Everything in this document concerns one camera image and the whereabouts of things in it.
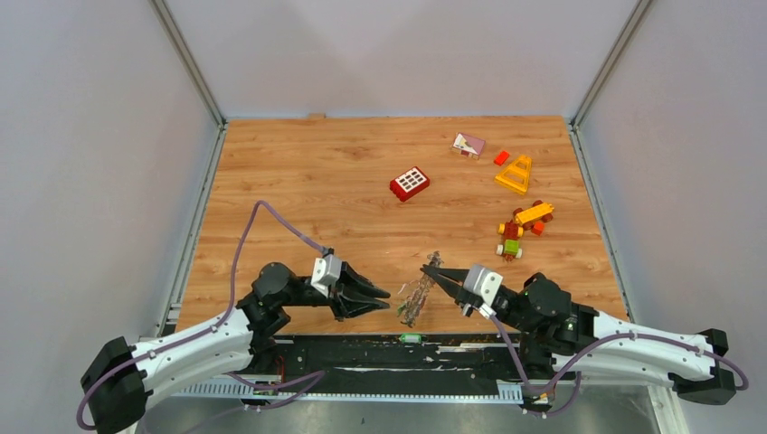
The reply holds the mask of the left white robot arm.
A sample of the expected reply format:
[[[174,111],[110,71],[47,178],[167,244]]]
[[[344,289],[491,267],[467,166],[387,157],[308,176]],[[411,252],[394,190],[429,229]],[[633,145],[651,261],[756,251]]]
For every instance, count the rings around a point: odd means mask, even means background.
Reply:
[[[77,422],[85,430],[117,433],[190,385],[247,367],[269,372],[277,362],[273,337],[290,321],[287,307],[329,307],[343,321],[388,308],[389,296],[333,255],[317,259],[307,276],[271,262],[230,310],[171,335],[104,344],[80,379]]]

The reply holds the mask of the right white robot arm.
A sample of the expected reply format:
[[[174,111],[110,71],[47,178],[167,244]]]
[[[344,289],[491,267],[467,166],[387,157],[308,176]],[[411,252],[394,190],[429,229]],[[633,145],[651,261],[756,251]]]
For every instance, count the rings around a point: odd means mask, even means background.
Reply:
[[[620,320],[573,301],[569,292],[537,272],[518,291],[480,265],[442,269],[424,265],[460,307],[480,313],[505,342],[521,383],[535,396],[564,376],[596,375],[665,386],[684,400],[720,406],[748,388],[743,370],[726,358],[726,332],[692,335],[660,331]]]

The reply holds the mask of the large grey toothed keyring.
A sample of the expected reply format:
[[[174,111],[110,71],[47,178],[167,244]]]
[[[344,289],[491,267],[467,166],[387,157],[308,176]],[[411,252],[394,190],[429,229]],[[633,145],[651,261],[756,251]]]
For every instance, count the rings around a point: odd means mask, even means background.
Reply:
[[[411,288],[411,293],[404,299],[404,301],[397,307],[396,315],[400,319],[400,323],[414,328],[418,317],[420,316],[427,297],[434,287],[435,281],[428,274],[423,273],[417,280],[408,282],[402,286],[402,288]]]

